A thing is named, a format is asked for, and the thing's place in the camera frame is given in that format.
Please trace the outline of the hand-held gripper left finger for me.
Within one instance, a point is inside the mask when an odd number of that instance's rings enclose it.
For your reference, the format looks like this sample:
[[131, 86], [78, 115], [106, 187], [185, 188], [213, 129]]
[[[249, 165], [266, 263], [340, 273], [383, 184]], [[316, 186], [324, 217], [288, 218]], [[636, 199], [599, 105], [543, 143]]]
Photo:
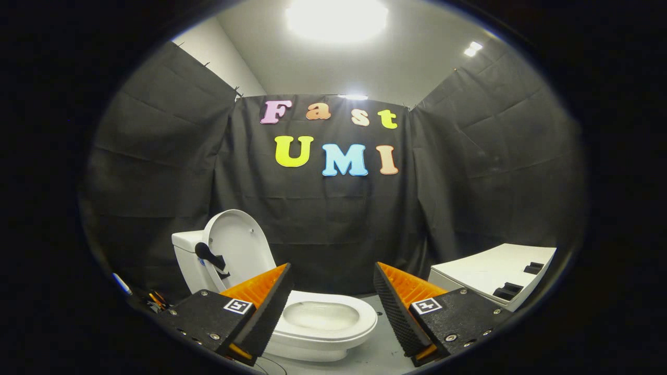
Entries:
[[264, 354], [293, 289], [290, 263], [223, 292], [201, 289], [156, 316], [156, 323], [193, 346], [244, 365]]

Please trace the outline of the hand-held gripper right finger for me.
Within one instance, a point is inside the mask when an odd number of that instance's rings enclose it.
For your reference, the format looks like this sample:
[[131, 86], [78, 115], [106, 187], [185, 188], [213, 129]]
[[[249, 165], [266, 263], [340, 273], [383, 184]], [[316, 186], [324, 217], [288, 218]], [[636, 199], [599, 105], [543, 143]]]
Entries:
[[448, 291], [376, 262], [373, 284], [403, 354], [415, 367], [484, 343], [514, 313], [467, 287]]

